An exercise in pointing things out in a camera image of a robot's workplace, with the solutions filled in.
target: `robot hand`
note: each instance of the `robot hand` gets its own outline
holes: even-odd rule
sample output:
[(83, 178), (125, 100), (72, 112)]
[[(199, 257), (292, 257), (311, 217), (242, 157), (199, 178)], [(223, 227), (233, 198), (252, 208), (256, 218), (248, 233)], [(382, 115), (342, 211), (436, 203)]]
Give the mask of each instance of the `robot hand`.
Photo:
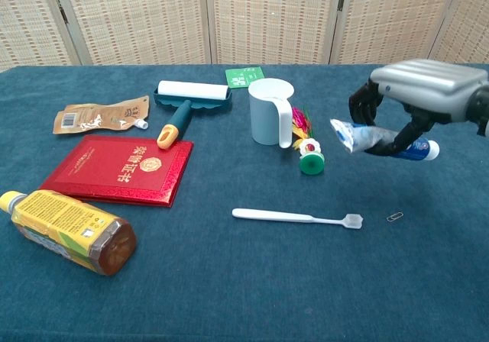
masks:
[(405, 150), (435, 123), (472, 121), (478, 134), (489, 137), (487, 71), (434, 60), (409, 60), (375, 69), (368, 82), (350, 97), (355, 123), (375, 125), (384, 97), (401, 102), (412, 120), (388, 144), (368, 153), (394, 155)]

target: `toothpaste tube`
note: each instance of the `toothpaste tube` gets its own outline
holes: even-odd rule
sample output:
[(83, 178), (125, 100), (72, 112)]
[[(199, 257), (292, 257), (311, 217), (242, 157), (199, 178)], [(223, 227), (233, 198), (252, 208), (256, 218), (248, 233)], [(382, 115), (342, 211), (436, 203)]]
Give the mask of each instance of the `toothpaste tube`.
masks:
[[(330, 123), (349, 153), (368, 150), (379, 142), (389, 144), (397, 136), (396, 131), (377, 126), (351, 124), (337, 119), (331, 119)], [(440, 147), (435, 141), (420, 137), (404, 151), (392, 156), (408, 160), (433, 160), (439, 152)]]

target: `red certificate book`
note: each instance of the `red certificate book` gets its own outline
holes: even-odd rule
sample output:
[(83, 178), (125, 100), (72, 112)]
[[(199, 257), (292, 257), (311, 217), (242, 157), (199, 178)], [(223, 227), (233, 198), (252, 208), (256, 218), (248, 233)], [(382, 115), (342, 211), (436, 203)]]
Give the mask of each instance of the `red certificate book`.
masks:
[(193, 142), (160, 149), (153, 138), (90, 134), (40, 189), (71, 197), (170, 207)]

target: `lint roller handle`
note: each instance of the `lint roller handle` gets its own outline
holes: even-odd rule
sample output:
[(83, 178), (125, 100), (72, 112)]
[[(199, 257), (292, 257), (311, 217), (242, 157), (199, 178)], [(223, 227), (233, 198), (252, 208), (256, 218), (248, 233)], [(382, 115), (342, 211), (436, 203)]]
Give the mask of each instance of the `lint roller handle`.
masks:
[(160, 149), (168, 149), (178, 138), (180, 132), (183, 132), (190, 121), (192, 113), (192, 102), (184, 101), (180, 107), (173, 113), (172, 118), (163, 127), (160, 136), (157, 139), (157, 145)]

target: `green card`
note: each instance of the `green card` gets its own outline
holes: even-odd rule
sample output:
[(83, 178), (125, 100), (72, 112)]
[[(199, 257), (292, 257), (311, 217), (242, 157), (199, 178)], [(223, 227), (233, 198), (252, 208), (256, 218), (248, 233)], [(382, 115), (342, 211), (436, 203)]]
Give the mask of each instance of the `green card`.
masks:
[(247, 88), (254, 80), (263, 79), (264, 77), (261, 67), (226, 70), (226, 79), (231, 89)]

